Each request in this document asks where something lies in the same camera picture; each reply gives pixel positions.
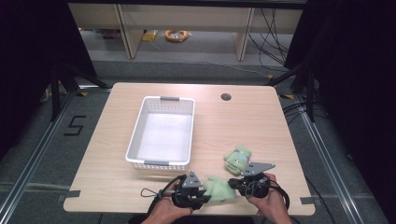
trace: green plush toy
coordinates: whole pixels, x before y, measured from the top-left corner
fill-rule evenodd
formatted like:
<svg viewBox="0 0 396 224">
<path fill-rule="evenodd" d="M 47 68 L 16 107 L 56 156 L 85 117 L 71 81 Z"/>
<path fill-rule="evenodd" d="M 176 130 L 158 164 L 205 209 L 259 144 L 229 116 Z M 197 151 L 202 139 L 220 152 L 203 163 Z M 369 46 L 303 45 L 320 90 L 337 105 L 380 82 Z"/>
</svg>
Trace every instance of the green plush toy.
<svg viewBox="0 0 396 224">
<path fill-rule="evenodd" d="M 211 195 L 211 202 L 224 202 L 236 198 L 235 190 L 230 187 L 226 180 L 210 176 L 204 183 L 206 190 L 204 195 Z"/>
<path fill-rule="evenodd" d="M 250 150 L 243 146 L 238 145 L 234 151 L 227 153 L 224 156 L 224 166 L 234 175 L 241 175 L 250 159 Z"/>
</svg>

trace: wooden table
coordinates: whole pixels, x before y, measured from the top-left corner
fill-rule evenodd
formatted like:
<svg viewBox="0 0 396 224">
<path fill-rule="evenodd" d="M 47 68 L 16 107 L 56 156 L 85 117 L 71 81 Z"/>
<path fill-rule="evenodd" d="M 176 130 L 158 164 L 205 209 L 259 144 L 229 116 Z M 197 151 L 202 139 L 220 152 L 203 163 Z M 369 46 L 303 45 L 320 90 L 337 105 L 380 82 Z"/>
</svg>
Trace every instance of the wooden table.
<svg viewBox="0 0 396 224">
<path fill-rule="evenodd" d="M 221 99 L 223 93 L 232 96 Z M 71 186 L 78 197 L 66 198 L 69 212 L 146 213 L 153 198 L 143 198 L 143 188 L 158 191 L 175 175 L 145 175 L 125 160 L 134 124 L 145 96 L 195 99 L 190 170 L 205 182 L 211 175 L 228 180 L 223 156 L 238 144 L 252 151 L 251 160 L 274 163 L 279 185 L 290 196 L 291 215 L 310 216 L 313 204 L 290 131 L 272 87 L 117 83 L 110 93 L 85 156 Z M 257 212 L 237 192 L 237 199 L 208 203 L 194 214 L 253 216 Z"/>
</svg>

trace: gray floor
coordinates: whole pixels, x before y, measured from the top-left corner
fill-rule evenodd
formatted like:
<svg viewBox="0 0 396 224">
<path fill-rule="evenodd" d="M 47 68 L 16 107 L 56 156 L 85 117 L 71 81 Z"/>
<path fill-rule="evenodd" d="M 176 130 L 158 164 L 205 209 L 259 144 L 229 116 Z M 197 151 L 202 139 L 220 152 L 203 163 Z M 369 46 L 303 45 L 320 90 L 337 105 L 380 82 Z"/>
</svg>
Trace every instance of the gray floor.
<svg viewBox="0 0 396 224">
<path fill-rule="evenodd" d="M 99 78 L 109 84 L 117 81 L 171 81 L 262 85 L 268 80 L 269 75 L 277 77 L 281 74 L 260 66 L 258 51 L 251 41 L 247 45 L 245 60 L 238 62 L 234 54 L 232 34 L 228 33 L 191 32 L 191 36 L 185 42 L 169 43 L 164 40 L 163 32 L 160 31 L 154 45 L 143 42 L 133 60 L 126 59 L 121 40 L 104 40 L 100 34 L 91 31 L 84 31 L 81 34 Z M 261 37 L 254 35 L 253 38 L 259 41 Z M 291 35 L 279 36 L 284 46 L 289 45 L 291 38 Z M 277 54 L 273 48 L 267 49 Z M 283 69 L 278 63 L 264 56 L 262 56 L 262 62 L 272 68 Z M 89 84 L 85 80 L 78 82 Z M 277 92 L 279 94 L 290 93 L 291 82 L 292 78 L 277 85 Z M 125 223 L 132 216 L 132 214 L 67 213 L 63 210 L 62 196 L 72 184 L 108 95 L 108 91 L 90 91 L 85 97 L 74 97 L 8 223 Z M 281 99 L 280 102 L 283 107 L 295 103 L 294 100 L 287 99 Z M 297 110 L 291 111 L 286 118 L 290 122 L 290 132 L 304 173 L 324 198 L 336 223 L 348 223 L 346 211 L 334 190 L 317 148 L 305 128 L 303 118 L 295 117 L 297 114 L 291 114 L 295 111 Z M 17 181 L 24 165 L 49 126 L 50 113 L 51 102 L 44 102 L 26 126 L 20 143 L 12 148 L 0 162 L 0 197 L 2 199 L 7 196 L 12 183 Z M 323 136 L 323 141 L 332 155 L 340 176 L 343 177 L 347 189 L 361 212 L 364 223 L 388 223 L 359 170 L 353 161 L 345 156 L 347 149 L 321 105 L 315 105 L 315 113 L 318 130 Z M 76 120 L 77 124 L 84 125 L 81 134 L 65 136 L 65 133 L 76 131 L 68 128 L 74 116 L 86 116 L 85 119 Z M 312 188 L 310 189 L 314 198 L 317 199 L 318 195 Z M 301 223 L 332 223 L 323 204 L 317 205 L 317 212 L 312 217 L 297 218 Z"/>
</svg>

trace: human hand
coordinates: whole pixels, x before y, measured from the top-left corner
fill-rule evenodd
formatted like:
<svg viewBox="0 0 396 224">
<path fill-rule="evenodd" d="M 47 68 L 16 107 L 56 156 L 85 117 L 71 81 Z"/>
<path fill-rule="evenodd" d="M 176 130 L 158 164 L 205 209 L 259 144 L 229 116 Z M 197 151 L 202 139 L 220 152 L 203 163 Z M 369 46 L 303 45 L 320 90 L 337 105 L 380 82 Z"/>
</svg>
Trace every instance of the human hand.
<svg viewBox="0 0 396 224">
<path fill-rule="evenodd" d="M 276 182 L 275 175 L 267 173 L 265 175 Z M 275 224 L 291 223 L 283 197 L 275 189 L 269 189 L 268 195 L 264 198 L 247 197 L 247 201 L 259 209 L 256 216 L 265 216 Z"/>
<path fill-rule="evenodd" d="M 168 189 L 173 189 L 176 185 L 177 182 L 173 183 Z M 148 218 L 142 224 L 170 224 L 180 217 L 191 214 L 192 208 L 179 208 L 173 204 L 171 197 L 163 197 L 155 204 Z"/>
</svg>

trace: white plastic basket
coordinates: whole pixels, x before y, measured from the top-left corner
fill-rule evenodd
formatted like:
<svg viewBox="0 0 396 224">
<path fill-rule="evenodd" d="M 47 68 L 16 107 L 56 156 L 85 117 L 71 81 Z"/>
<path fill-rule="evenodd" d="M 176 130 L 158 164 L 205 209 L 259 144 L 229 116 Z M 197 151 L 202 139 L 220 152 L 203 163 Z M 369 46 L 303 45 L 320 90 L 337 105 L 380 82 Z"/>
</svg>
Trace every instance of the white plastic basket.
<svg viewBox="0 0 396 224">
<path fill-rule="evenodd" d="M 191 98 L 145 97 L 125 159 L 136 169 L 187 170 L 194 108 Z"/>
</svg>

